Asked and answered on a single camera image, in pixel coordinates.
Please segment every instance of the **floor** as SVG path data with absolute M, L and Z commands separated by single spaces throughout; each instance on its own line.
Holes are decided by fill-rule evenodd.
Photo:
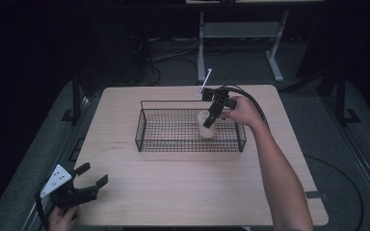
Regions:
M 157 61 L 156 58 L 171 54 L 178 48 L 189 47 L 192 42 L 155 40 L 151 43 L 155 51 L 154 59 Z M 222 43 L 220 52 L 218 49 L 207 52 L 205 66 L 213 69 L 208 85 L 270 84 L 281 90 L 300 81 L 295 74 L 300 66 L 305 44 L 286 41 L 279 48 L 277 62 L 284 77 L 280 84 L 273 79 L 265 58 L 264 51 L 270 45 L 271 41 L 268 40 L 252 41 L 249 46 L 245 46 L 243 41 L 235 41 Z M 196 57 L 196 51 L 190 50 L 181 56 L 155 62 L 153 69 L 145 70 L 145 78 L 137 86 L 194 86 L 198 78 Z M 370 184 L 365 180 L 362 167 L 357 162 L 357 153 L 370 166 L 370 110 L 357 89 L 347 83 L 346 108 L 353 109 L 361 123 L 342 127 L 333 115 L 334 93 L 322 97 L 316 92 L 320 80 L 294 92 L 280 94 L 329 214 L 330 222 L 316 227 L 316 230 L 367 231 L 370 230 Z M 78 157 L 76 143 L 86 136 L 101 93 L 102 89 L 99 89 L 84 98 L 81 104 L 82 116 L 72 126 L 70 121 L 62 121 L 65 111 L 72 108 L 71 83 L 64 87 L 1 198 L 0 230 L 40 229 L 34 210 L 34 193 L 56 164 L 62 164 L 66 168 L 74 167 L 71 160 Z M 121 229 L 75 227 L 74 230 Z M 271 229 L 251 227 L 251 230 Z

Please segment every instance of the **wooden table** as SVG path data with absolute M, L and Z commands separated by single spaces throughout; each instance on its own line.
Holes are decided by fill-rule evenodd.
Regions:
M 240 87 L 262 107 L 304 190 L 317 191 L 276 89 Z M 272 225 L 249 129 L 243 152 L 138 151 L 134 140 L 141 100 L 195 100 L 198 90 L 143 87 L 103 92 L 76 163 L 78 167 L 89 162 L 92 169 L 76 178 L 75 186 L 90 186 L 104 174 L 109 175 L 109 183 L 96 201 L 81 206 L 79 225 Z M 315 225 L 328 222 L 320 198 L 308 199 L 308 205 Z

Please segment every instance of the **hand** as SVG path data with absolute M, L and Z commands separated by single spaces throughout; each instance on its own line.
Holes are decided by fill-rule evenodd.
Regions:
M 260 113 L 247 97 L 234 96 L 231 97 L 231 99 L 236 101 L 236 108 L 234 110 L 222 112 L 221 118 L 231 118 L 237 123 L 250 126 L 250 128 L 263 122 Z
M 49 231 L 69 231 L 73 226 L 73 216 L 80 216 L 80 207 L 74 206 L 65 211 L 55 207 L 49 217 Z

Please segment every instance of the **wire mesh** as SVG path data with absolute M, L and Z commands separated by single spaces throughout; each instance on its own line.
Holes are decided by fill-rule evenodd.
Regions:
M 136 144 L 144 152 L 242 152 L 243 125 L 231 119 L 216 120 L 216 134 L 203 139 L 198 131 L 202 109 L 141 109 Z

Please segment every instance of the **human arm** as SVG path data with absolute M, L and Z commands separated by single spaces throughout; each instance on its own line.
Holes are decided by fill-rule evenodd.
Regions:
M 80 207 L 74 206 L 65 211 L 55 207 L 49 217 L 49 231 L 70 231 L 73 226 L 73 216 L 80 215 Z
M 237 101 L 236 108 L 221 117 L 249 126 L 254 135 L 275 230 L 313 230 L 303 186 L 269 127 L 248 98 L 232 99 Z

